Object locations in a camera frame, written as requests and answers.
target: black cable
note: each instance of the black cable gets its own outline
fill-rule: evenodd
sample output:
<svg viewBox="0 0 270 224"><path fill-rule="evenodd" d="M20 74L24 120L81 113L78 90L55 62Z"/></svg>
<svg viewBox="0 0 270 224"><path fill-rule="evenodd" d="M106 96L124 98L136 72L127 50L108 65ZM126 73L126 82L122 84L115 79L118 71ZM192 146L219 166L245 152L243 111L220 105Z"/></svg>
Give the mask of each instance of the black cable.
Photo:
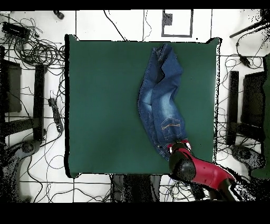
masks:
<svg viewBox="0 0 270 224"><path fill-rule="evenodd" d="M152 27L149 25L149 23L147 22L146 18L145 18L145 21L146 21L147 25L150 27L151 30L150 30L150 33L149 33L145 38L143 38L142 41L144 41L147 37L149 37L150 34L151 34L151 32L152 32Z"/></svg>
<svg viewBox="0 0 270 224"><path fill-rule="evenodd" d="M114 22L113 21L111 21L111 19L107 16L107 14L106 14L106 12L105 12L105 10L103 10L103 12L104 12L104 14L105 14L105 16L106 16L106 18L112 23L112 25L114 25L114 27L116 28L116 30L117 30L117 32L120 34L120 36L123 38L123 40L124 41L127 41L127 39L126 38L124 38L123 36L122 36L122 34L119 32L119 30L117 29L117 27L116 27L116 25L114 24Z"/></svg>
<svg viewBox="0 0 270 224"><path fill-rule="evenodd" d="M33 201L33 203L35 203L37 197L40 195L40 193L41 193L41 191L42 191L42 189L43 189L43 184L42 184L40 181L38 181L37 179L33 178L33 177L30 175L30 173L29 173L29 167L30 167L31 161L32 161L32 155L30 156L30 162L29 162L29 165L28 165L28 167L27 167L27 173L28 173L28 175L29 175L33 180L35 180L36 182L38 182L38 183L41 185L41 189L40 189L39 193L36 195L36 197L35 197L35 199L34 199L34 201Z"/></svg>

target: jeans leg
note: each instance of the jeans leg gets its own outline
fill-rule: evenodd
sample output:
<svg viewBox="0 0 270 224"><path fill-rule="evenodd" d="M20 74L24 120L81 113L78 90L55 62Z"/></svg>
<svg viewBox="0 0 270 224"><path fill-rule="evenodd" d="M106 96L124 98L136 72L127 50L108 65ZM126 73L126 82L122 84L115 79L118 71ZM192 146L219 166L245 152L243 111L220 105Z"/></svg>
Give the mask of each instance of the jeans leg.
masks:
<svg viewBox="0 0 270 224"><path fill-rule="evenodd" d="M152 110L158 142L165 145L187 138L185 121L173 101L180 86L182 67L168 44L157 55L163 78L153 89Z"/></svg>
<svg viewBox="0 0 270 224"><path fill-rule="evenodd" d="M153 88L157 84L157 74L159 71L157 61L158 59L155 49L152 49L150 60L144 74L144 79L139 92L138 110L142 124L147 132L148 138L150 139L152 145L155 147L156 151L164 157L165 155L159 147L157 132L155 129L152 113L152 92Z"/></svg>

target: black stand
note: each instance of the black stand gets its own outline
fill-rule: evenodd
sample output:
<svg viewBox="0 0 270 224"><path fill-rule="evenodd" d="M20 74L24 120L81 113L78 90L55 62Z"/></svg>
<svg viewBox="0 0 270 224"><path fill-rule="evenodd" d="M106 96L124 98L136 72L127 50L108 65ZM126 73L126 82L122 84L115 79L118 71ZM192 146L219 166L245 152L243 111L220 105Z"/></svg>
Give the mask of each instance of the black stand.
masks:
<svg viewBox="0 0 270 224"><path fill-rule="evenodd" d="M238 84L239 84L239 72L231 71L229 73L229 97L228 97L228 115L227 115L228 123L227 123L226 145L235 144L237 133L244 135L247 138L257 140L258 142L263 142L265 139L265 134L262 127L252 126L252 124L250 125L249 123L237 122Z"/></svg>
<svg viewBox="0 0 270 224"><path fill-rule="evenodd" d="M253 24L253 25L251 25L251 26L249 26L249 27L247 27L247 28L244 28L244 29L242 29L242 30L240 30L240 31L238 31L238 32L236 32L236 33L234 33L234 34L232 34L232 35L230 36L230 38L234 38L235 36L237 36L237 35L239 35L239 34L241 34L241 33L244 33L244 32L246 32L246 31L255 29L255 28L259 27L259 26L263 26L263 27L260 27L260 28L257 29L255 32L258 32L258 31L260 31L260 30L269 28L269 27L270 27L270 24L269 24L269 22L270 22L269 10L261 10L261 11L260 11L260 15L261 15L261 17L262 17L262 20L261 20L261 21L259 21L259 22L255 23L255 24Z"/></svg>
<svg viewBox="0 0 270 224"><path fill-rule="evenodd" d="M36 153L40 148L45 130L43 128L44 116L44 65L35 66L35 95L33 118L5 122L5 105L8 94L3 73L5 49L0 46L0 201L21 202L18 190L18 170L22 159ZM11 134L33 129L33 140L18 143L19 147L5 149L5 137Z"/></svg>

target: power strip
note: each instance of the power strip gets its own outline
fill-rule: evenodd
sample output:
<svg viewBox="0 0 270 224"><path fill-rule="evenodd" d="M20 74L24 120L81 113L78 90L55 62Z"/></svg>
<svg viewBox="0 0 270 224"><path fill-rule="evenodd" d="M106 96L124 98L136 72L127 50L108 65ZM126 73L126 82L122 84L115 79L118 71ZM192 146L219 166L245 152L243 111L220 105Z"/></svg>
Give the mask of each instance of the power strip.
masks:
<svg viewBox="0 0 270 224"><path fill-rule="evenodd" d="M62 133L64 131L64 126L62 124L61 116L60 116L56 101L55 99L50 98L48 100L48 103L49 103L49 106L52 107L52 110L53 110L53 119L56 124L56 129L59 133Z"/></svg>

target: white tile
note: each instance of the white tile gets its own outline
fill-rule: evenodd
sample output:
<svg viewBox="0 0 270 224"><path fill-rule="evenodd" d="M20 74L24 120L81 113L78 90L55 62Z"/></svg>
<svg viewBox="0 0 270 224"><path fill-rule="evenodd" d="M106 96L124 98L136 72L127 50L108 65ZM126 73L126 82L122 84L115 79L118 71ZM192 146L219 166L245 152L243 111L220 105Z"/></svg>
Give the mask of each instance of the white tile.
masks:
<svg viewBox="0 0 270 224"><path fill-rule="evenodd" d="M74 202L98 202L110 193L110 184L75 184L75 188L80 189L75 190Z"/></svg>
<svg viewBox="0 0 270 224"><path fill-rule="evenodd" d="M108 174L81 174L75 179L76 183L111 183Z"/></svg>
<svg viewBox="0 0 270 224"><path fill-rule="evenodd" d="M33 203L35 198L35 203L71 203L73 201L73 184L56 184L56 183L42 183L41 185L37 182L20 182L20 192L22 198L31 197L31 202Z"/></svg>
<svg viewBox="0 0 270 224"><path fill-rule="evenodd" d="M143 10L105 10L124 38L142 40ZM77 11L77 37L79 40L123 41L103 10Z"/></svg>
<svg viewBox="0 0 270 224"><path fill-rule="evenodd" d="M237 53L236 43L244 35L242 33L234 38L230 35L258 22L260 20L259 10L220 10L213 9L212 38L222 38L220 53L222 55L231 55ZM238 51L241 55L255 55L266 37L266 31L258 31L241 38ZM265 56L270 53L268 48L269 40L262 46L258 56Z"/></svg>
<svg viewBox="0 0 270 224"><path fill-rule="evenodd" d="M180 15L175 15L174 11L166 10L166 13L172 13L173 18L176 19ZM179 38L179 37L161 37L162 32L162 10L145 10L144 22L144 38L145 41L171 41L171 42L202 42L205 43L210 39L211 31L211 10L194 10L193 15L193 28L192 38ZM190 16L185 17L185 23L190 23Z"/></svg>
<svg viewBox="0 0 270 224"><path fill-rule="evenodd" d="M160 187L160 201L161 202L172 202L173 197L170 194L170 190L173 192L173 197L175 202L188 202L194 201L194 196L188 190L189 188L182 186L180 187L173 187L171 186L161 186Z"/></svg>

